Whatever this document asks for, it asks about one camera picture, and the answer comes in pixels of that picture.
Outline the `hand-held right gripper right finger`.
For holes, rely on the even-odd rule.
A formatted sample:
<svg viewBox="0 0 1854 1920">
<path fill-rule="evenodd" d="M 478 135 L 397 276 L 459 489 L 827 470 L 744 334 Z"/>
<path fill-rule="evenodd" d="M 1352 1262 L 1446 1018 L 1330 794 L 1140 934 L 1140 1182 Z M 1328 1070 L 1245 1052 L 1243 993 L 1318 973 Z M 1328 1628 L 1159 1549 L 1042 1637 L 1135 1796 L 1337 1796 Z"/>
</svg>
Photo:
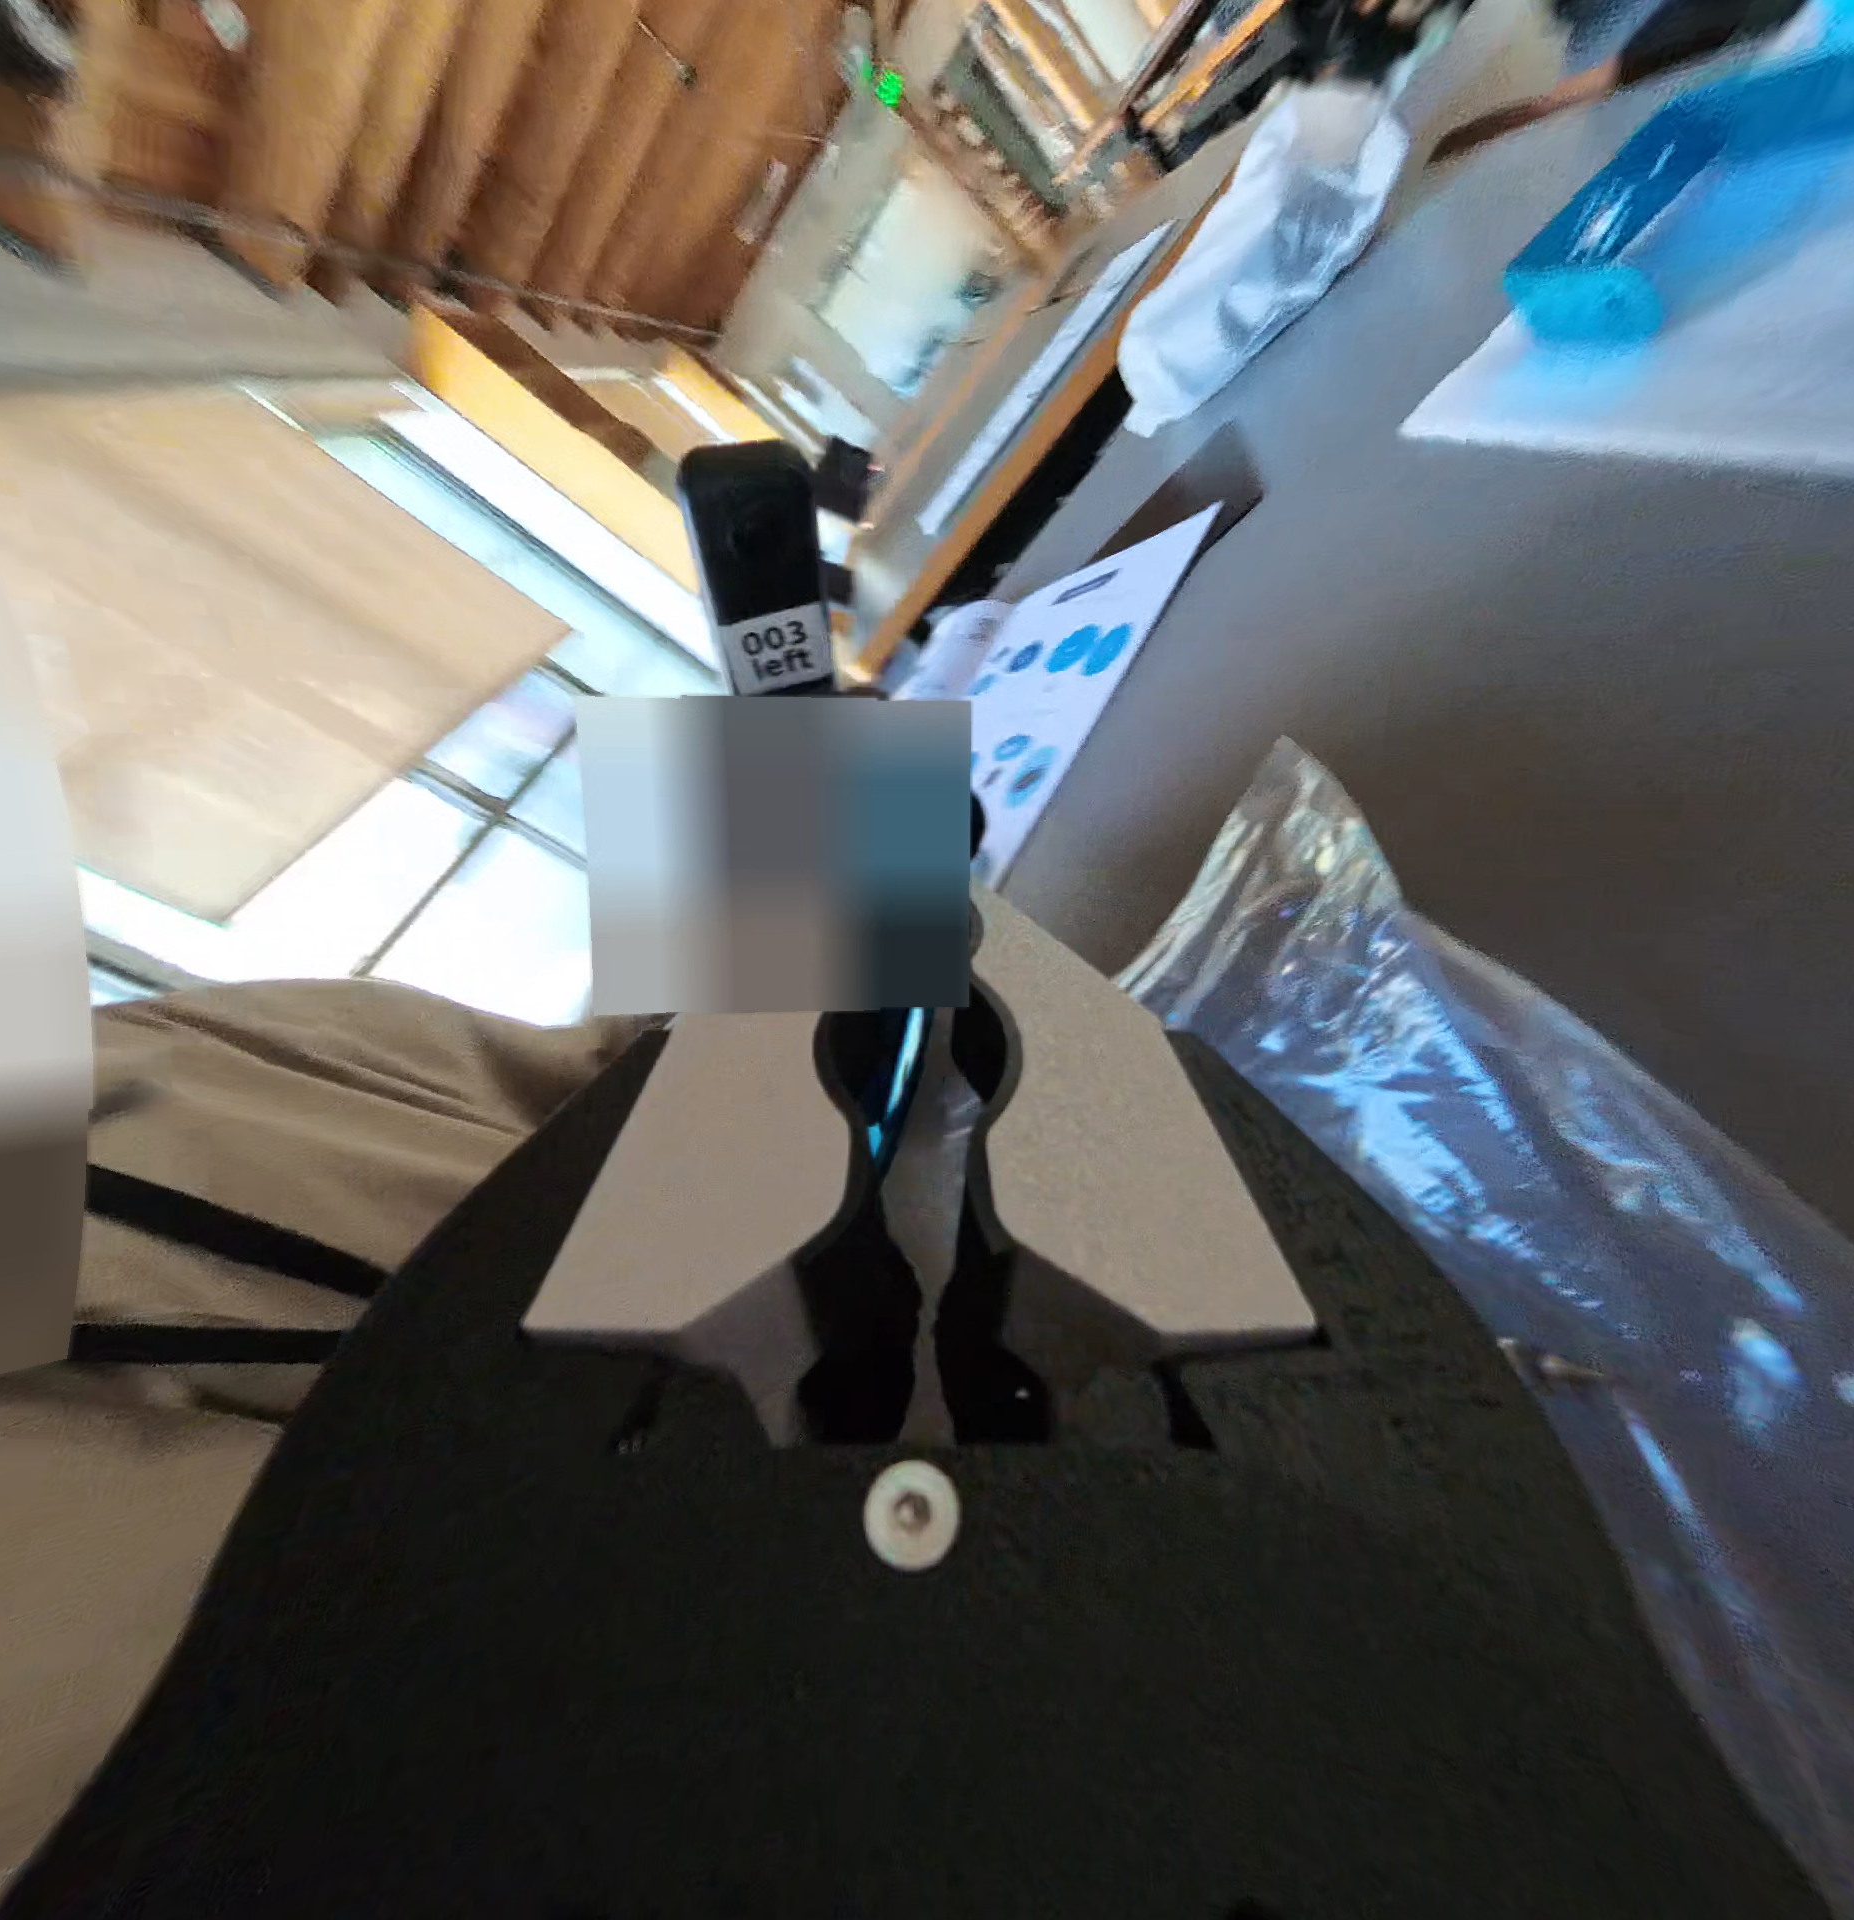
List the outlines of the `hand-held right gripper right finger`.
<svg viewBox="0 0 1854 1920">
<path fill-rule="evenodd" d="M 1300 1350 L 1318 1309 L 1164 1023 L 975 888 L 950 1066 L 983 1092 L 969 1230 L 983 1325 L 1015 1362 Z"/>
</svg>

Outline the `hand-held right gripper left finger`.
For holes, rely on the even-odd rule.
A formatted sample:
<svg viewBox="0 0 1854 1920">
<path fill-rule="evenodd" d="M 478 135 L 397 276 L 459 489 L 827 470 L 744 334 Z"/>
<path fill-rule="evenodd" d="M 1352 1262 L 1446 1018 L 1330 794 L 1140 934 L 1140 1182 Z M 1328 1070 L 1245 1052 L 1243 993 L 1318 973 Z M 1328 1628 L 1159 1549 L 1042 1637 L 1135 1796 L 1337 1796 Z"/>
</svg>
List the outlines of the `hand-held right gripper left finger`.
<svg viewBox="0 0 1854 1920">
<path fill-rule="evenodd" d="M 804 1257 L 863 1171 L 820 1018 L 680 1018 L 522 1333 L 709 1367 L 798 1446 L 798 1384 L 827 1353 Z"/>
</svg>

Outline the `blue round metal plate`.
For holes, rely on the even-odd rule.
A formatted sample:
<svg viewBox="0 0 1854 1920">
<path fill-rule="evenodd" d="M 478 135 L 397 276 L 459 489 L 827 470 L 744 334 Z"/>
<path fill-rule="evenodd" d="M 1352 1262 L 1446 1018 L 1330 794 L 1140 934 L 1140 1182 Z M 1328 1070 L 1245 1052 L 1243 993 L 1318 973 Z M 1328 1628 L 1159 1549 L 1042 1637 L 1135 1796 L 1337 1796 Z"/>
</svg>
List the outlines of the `blue round metal plate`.
<svg viewBox="0 0 1854 1920">
<path fill-rule="evenodd" d="M 906 1128 L 906 1098 L 913 1098 L 913 1081 L 920 1081 L 932 1018 L 937 1011 L 880 1011 L 880 1018 L 868 1018 L 868 1044 L 875 1052 L 868 1052 L 868 1070 L 863 1070 L 863 1115 L 868 1115 L 875 1178 L 890 1178 L 893 1142 Z"/>
</svg>

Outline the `small white printed sheet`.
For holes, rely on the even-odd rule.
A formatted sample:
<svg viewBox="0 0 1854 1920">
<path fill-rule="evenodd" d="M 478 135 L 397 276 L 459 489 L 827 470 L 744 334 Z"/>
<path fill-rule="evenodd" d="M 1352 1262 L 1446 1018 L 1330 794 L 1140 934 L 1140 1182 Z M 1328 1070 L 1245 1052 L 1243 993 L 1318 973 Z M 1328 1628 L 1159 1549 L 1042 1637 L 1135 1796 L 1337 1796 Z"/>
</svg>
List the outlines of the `small white printed sheet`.
<svg viewBox="0 0 1854 1920">
<path fill-rule="evenodd" d="M 1015 613 L 1007 600 L 944 605 L 913 644 L 913 660 L 905 669 L 893 698 L 969 698 L 1007 613 Z"/>
</svg>

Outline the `white instruction sheet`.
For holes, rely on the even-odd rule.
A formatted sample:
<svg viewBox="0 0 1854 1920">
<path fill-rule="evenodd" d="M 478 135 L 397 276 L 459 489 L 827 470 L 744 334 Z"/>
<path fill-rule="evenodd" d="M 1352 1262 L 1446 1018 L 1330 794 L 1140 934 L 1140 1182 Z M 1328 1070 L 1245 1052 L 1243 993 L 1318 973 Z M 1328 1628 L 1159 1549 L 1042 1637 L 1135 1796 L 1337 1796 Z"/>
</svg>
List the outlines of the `white instruction sheet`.
<svg viewBox="0 0 1854 1920">
<path fill-rule="evenodd" d="M 1015 600 L 994 653 L 983 660 L 983 681 L 962 698 L 975 750 L 969 783 L 989 812 L 975 877 L 989 888 L 1007 880 L 1042 805 L 1057 794 L 1126 660 L 1201 563 L 1201 535 L 1205 512 Z"/>
</svg>

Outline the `clear plastic bag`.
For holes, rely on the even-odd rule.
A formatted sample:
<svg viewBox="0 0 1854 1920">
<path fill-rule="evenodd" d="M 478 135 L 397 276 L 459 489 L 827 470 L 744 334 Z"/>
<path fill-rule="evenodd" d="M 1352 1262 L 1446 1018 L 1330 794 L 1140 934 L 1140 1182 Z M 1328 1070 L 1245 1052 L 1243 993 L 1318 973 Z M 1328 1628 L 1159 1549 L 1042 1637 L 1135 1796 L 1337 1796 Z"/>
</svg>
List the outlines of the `clear plastic bag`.
<svg viewBox="0 0 1854 1920">
<path fill-rule="evenodd" d="M 1854 1910 L 1854 1239 L 1408 908 L 1300 738 L 1121 991 L 1243 1066 L 1487 1316 L 1714 1753 Z"/>
</svg>

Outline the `large glass window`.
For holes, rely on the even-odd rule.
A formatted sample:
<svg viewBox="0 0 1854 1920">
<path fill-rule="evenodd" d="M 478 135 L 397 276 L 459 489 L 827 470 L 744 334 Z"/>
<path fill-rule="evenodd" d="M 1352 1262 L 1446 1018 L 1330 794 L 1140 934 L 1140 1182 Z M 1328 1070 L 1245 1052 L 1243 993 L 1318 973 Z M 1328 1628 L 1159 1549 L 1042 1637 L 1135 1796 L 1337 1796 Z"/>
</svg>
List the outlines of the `large glass window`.
<svg viewBox="0 0 1854 1920">
<path fill-rule="evenodd" d="M 695 613 L 650 554 L 578 531 L 516 450 L 433 394 L 318 430 L 406 522 L 522 582 L 566 632 L 406 752 L 236 914 L 76 865 L 89 993 L 216 978 L 397 978 L 522 1023 L 586 1018 L 578 698 L 703 689 Z"/>
</svg>

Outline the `white plastic bag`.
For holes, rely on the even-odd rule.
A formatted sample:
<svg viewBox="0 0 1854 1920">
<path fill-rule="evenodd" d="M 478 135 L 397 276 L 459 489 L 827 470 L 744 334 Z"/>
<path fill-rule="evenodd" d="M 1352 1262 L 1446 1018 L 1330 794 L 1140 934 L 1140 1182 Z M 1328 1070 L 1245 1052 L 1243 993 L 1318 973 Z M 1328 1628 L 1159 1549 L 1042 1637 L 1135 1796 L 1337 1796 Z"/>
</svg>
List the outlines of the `white plastic bag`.
<svg viewBox="0 0 1854 1920">
<path fill-rule="evenodd" d="M 1285 90 L 1169 276 L 1126 309 L 1126 430 L 1159 438 L 1205 409 L 1278 334 L 1290 334 L 1378 243 L 1408 125 L 1381 86 Z"/>
</svg>

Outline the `white foam sheet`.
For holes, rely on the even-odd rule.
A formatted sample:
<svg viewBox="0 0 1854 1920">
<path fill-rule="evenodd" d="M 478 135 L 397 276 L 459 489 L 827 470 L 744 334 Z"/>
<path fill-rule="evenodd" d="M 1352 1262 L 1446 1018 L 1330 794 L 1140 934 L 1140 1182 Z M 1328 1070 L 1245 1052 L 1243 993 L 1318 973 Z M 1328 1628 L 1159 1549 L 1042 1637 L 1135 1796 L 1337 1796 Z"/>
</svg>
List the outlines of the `white foam sheet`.
<svg viewBox="0 0 1854 1920">
<path fill-rule="evenodd" d="M 1415 444 L 1854 481 L 1854 151 L 1706 181 L 1665 232 L 1648 345 L 1534 345 L 1500 314 L 1408 416 Z"/>
</svg>

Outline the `blue round-end metal bracket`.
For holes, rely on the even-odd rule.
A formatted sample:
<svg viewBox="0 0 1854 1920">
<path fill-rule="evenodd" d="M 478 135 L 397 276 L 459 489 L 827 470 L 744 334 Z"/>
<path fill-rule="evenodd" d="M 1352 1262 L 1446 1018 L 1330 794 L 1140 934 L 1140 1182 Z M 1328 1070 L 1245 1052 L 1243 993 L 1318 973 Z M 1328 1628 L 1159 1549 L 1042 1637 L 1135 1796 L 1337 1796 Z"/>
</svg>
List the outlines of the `blue round-end metal bracket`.
<svg viewBox="0 0 1854 1920">
<path fill-rule="evenodd" d="M 1854 208 L 1854 7 L 1815 7 L 1673 90 L 1500 268 L 1507 314 L 1555 351 L 1629 351 L 1769 276 Z"/>
</svg>

